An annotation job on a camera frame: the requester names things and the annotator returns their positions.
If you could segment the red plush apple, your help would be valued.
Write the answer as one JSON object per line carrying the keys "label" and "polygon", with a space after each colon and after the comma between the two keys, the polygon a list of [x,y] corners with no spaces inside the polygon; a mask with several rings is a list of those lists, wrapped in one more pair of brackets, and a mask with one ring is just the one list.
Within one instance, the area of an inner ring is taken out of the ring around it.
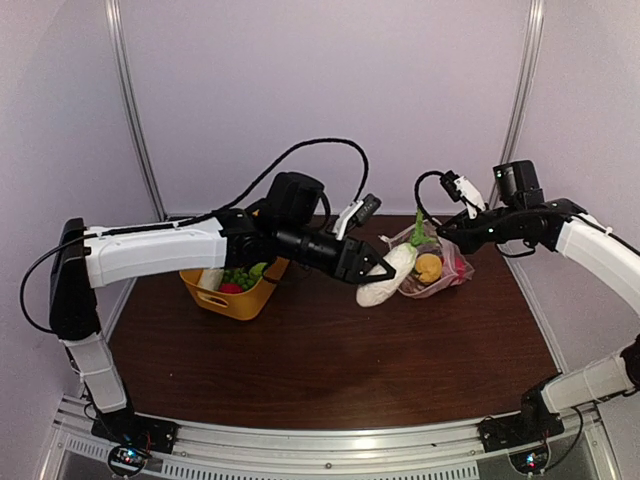
{"label": "red plush apple", "polygon": [[459,286],[470,281],[475,272],[474,268],[463,256],[452,259],[442,259],[442,279],[447,287]]}

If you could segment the yellow plastic basket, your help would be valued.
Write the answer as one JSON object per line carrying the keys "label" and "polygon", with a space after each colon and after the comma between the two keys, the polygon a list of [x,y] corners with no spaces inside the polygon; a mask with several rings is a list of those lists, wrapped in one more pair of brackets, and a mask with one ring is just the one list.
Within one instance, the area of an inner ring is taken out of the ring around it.
{"label": "yellow plastic basket", "polygon": [[[179,275],[192,299],[200,308],[234,320],[249,321],[262,311],[289,265],[289,261],[283,258],[266,263],[268,268],[264,275],[256,280],[254,287],[235,295],[199,288],[198,281],[204,269],[183,270]],[[243,269],[248,272],[252,266],[224,270]]]}

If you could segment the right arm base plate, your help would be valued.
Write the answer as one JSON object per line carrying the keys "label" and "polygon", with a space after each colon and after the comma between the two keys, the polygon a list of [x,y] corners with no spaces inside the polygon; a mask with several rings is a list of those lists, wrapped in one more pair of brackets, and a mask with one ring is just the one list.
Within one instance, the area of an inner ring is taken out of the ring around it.
{"label": "right arm base plate", "polygon": [[520,413],[504,417],[485,417],[477,426],[486,453],[544,443],[565,431],[562,420],[552,417],[541,425],[528,423]]}

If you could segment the clear zip top bag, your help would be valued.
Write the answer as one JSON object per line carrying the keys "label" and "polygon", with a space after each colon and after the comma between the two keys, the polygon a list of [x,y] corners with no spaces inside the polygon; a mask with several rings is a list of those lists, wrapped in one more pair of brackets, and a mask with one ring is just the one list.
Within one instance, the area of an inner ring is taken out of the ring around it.
{"label": "clear zip top bag", "polygon": [[427,220],[418,221],[393,237],[379,238],[389,249],[409,243],[417,252],[412,270],[398,288],[405,297],[428,298],[470,281],[475,273],[458,247],[440,238],[435,226]]}

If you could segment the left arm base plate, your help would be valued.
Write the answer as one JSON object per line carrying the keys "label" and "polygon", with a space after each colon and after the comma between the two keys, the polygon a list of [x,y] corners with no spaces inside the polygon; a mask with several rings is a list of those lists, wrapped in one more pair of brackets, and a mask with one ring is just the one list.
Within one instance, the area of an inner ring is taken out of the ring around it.
{"label": "left arm base plate", "polygon": [[140,450],[171,454],[178,429],[178,424],[173,421],[120,410],[112,413],[99,412],[93,422],[91,434]]}

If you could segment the small red plush fruit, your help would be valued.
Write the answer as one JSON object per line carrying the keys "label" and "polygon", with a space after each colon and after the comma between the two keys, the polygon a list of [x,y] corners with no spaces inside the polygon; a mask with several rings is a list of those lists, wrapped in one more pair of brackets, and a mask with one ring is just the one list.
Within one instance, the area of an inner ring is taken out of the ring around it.
{"label": "small red plush fruit", "polygon": [[244,292],[244,289],[240,285],[235,283],[222,283],[218,287],[218,292],[221,292],[223,294],[235,295],[242,294]]}

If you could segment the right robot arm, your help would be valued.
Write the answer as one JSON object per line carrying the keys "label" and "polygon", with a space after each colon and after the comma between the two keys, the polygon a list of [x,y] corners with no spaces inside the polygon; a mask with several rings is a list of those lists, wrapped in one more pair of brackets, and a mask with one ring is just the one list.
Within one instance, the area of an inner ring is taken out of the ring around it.
{"label": "right robot arm", "polygon": [[[576,203],[546,200],[535,166],[520,160],[494,167],[501,206],[491,209],[464,176],[441,174],[440,184],[466,209],[436,231],[464,254],[481,246],[520,240],[529,248],[544,246],[585,268],[633,310],[639,308],[639,252],[601,225]],[[639,389],[639,344],[622,348],[579,370],[561,374],[527,392],[522,412],[513,419],[519,440],[535,440],[551,418],[581,404]]]}

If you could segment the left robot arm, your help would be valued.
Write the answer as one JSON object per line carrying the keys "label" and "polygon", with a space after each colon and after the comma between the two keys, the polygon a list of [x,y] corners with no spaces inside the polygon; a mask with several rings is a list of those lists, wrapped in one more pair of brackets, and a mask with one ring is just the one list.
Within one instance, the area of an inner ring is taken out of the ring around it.
{"label": "left robot arm", "polygon": [[277,258],[317,269],[333,279],[367,285],[394,278],[396,270],[368,243],[348,237],[379,205],[373,195],[352,202],[334,230],[309,223],[324,195],[318,180],[281,172],[266,196],[246,209],[223,207],[173,222],[88,228],[80,218],[66,222],[58,246],[26,270],[30,277],[47,259],[49,325],[64,345],[93,400],[106,414],[106,429],[123,444],[137,442],[144,424],[130,400],[102,334],[95,289],[131,278],[195,269],[253,266]]}

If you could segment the yellow plush burger bun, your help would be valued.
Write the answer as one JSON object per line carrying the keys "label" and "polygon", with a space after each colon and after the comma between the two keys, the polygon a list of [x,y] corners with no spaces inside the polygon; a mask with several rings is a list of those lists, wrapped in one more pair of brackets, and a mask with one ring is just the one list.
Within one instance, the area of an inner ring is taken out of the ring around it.
{"label": "yellow plush burger bun", "polygon": [[431,284],[439,280],[443,272],[443,263],[439,256],[424,253],[417,257],[415,263],[417,279],[423,284]]}

